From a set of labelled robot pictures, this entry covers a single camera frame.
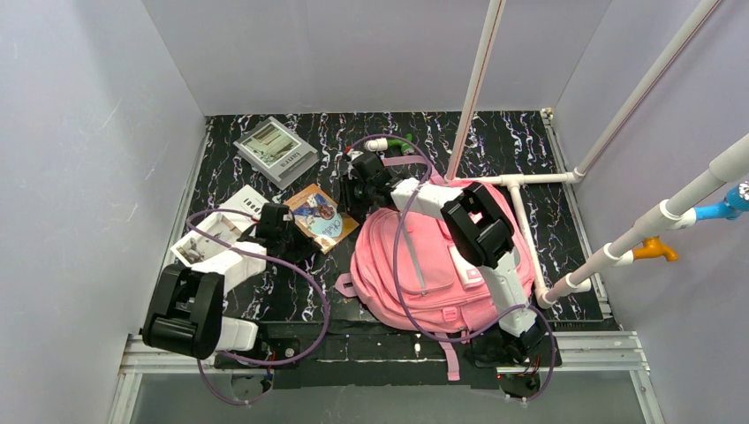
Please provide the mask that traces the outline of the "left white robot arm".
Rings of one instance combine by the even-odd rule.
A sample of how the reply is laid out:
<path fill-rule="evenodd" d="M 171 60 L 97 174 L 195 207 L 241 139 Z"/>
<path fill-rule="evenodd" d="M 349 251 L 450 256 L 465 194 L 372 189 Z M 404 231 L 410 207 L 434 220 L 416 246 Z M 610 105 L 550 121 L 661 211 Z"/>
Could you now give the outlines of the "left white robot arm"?
<path fill-rule="evenodd" d="M 226 317 L 225 296 L 268 263 L 293 271 L 282 254 L 309 247 L 289 206 L 266 203 L 259 217 L 230 208 L 199 212 L 202 222 L 188 228 L 218 244 L 213 256 L 191 264 L 173 263 L 159 276 L 142 327 L 145 345 L 205 360 L 218 352 L 249 352 L 259 335 L 251 321 Z"/>

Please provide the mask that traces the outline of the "green and white faucet toy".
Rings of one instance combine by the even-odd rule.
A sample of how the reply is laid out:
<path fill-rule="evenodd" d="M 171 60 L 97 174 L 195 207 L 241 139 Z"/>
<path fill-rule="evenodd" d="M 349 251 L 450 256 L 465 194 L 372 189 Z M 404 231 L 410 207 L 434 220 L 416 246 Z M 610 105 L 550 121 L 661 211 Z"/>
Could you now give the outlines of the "green and white faucet toy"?
<path fill-rule="evenodd" d="M 384 137 L 367 140 L 364 142 L 364 148 L 370 152 L 383 152 L 396 148 L 400 151 L 401 155 L 415 155 L 416 152 L 412 146 L 412 141 L 412 134 L 407 133 L 402 140 Z"/>

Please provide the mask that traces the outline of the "white furniture catalogue book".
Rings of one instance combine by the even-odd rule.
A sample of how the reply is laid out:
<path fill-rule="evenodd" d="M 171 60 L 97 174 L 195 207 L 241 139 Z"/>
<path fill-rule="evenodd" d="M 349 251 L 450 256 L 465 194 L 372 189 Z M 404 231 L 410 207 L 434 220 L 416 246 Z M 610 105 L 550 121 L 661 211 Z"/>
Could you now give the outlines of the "white furniture catalogue book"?
<path fill-rule="evenodd" d="M 218 208 L 243 211 L 252 217 L 215 212 L 203 218 L 196 224 L 196 227 L 209 233 L 212 237 L 232 245 L 238 240 L 242 232 L 253 224 L 254 218 L 260 218 L 261 208 L 267 202 L 268 200 L 259 192 L 251 186 L 245 185 L 227 201 L 220 204 Z M 208 260 L 223 250 L 222 245 L 196 231 L 187 232 L 185 236 L 170 247 L 170 252 L 186 266 Z"/>

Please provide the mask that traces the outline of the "orange thin book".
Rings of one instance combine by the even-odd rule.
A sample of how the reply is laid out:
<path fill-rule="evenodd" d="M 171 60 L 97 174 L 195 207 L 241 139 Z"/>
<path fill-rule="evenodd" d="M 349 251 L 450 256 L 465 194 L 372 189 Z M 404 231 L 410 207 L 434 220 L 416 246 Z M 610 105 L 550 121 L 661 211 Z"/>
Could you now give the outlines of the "orange thin book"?
<path fill-rule="evenodd" d="M 327 254 L 359 227 L 317 184 L 311 184 L 284 202 L 297 227 Z"/>

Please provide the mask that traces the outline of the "blue tap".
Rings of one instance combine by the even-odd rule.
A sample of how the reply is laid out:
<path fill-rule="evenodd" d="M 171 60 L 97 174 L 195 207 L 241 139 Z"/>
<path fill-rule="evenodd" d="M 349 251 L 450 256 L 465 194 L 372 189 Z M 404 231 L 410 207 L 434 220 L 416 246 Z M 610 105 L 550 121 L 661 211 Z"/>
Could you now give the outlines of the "blue tap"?
<path fill-rule="evenodd" d="M 697 221 L 710 219 L 736 220 L 748 211 L 748 181 L 732 187 L 723 200 L 712 205 L 695 207 Z"/>

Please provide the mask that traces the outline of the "aluminium rail frame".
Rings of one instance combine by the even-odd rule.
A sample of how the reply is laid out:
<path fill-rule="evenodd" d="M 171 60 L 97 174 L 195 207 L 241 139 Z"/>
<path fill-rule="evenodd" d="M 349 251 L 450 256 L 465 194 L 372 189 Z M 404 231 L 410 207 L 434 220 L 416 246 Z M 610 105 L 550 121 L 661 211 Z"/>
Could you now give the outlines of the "aluminium rail frame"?
<path fill-rule="evenodd" d="M 647 423 L 664 421 L 650 381 L 650 366 L 634 331 L 559 331 L 555 334 L 557 357 L 554 373 L 611 373 L 629 376 Z M 253 376 L 260 370 L 246 366 L 217 366 L 215 357 L 202 362 L 145 345 L 138 336 L 128 338 L 118 370 L 117 389 L 110 408 L 110 423 L 128 423 L 144 375 Z M 446 381 L 447 361 L 439 358 L 398 360 L 313 360 L 287 373 L 286 380 L 302 387 L 419 386 Z"/>

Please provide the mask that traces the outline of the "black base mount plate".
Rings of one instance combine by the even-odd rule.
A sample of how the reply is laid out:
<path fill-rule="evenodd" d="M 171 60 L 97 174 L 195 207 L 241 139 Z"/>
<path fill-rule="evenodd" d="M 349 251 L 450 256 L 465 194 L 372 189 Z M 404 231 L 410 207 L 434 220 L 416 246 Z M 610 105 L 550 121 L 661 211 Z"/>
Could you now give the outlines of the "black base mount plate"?
<path fill-rule="evenodd" d="M 377 359 L 398 360 L 439 358 L 447 361 L 446 381 L 449 385 L 446 351 L 436 342 L 410 332 L 392 329 L 377 322 L 349 322 L 334 320 L 326 337 L 303 359 L 288 363 L 287 359 L 312 346 L 319 336 L 319 322 L 261 322 L 254 348 L 245 352 L 253 360 L 273 361 L 273 385 L 279 390 L 310 388 L 286 380 L 287 373 L 313 360 Z M 516 367 L 520 372 L 537 377 L 547 367 L 552 354 L 549 337 L 543 337 L 530 352 L 514 358 L 508 351 L 510 339 L 497 327 L 466 344 L 454 344 L 458 359 L 458 385 L 471 389 L 496 389 L 499 386 L 499 367 Z"/>

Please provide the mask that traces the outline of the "orange tap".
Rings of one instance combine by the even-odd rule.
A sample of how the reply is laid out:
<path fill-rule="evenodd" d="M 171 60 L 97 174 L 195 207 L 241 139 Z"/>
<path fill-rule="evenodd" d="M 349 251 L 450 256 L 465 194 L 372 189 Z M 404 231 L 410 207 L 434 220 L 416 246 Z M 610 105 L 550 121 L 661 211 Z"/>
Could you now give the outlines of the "orange tap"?
<path fill-rule="evenodd" d="M 635 261 L 664 258 L 666 261 L 678 261 L 679 254 L 670 246 L 661 242 L 659 237 L 645 238 L 641 246 L 632 249 Z"/>

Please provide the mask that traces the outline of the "grey furniture catalogue book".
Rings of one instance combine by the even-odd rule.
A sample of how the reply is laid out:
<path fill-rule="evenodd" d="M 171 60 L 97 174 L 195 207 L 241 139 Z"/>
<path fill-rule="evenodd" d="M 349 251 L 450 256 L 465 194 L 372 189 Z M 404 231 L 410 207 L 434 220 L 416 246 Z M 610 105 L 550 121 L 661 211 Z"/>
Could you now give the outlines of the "grey furniture catalogue book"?
<path fill-rule="evenodd" d="M 319 152 L 274 117 L 233 142 L 239 155 L 280 189 L 319 161 Z"/>

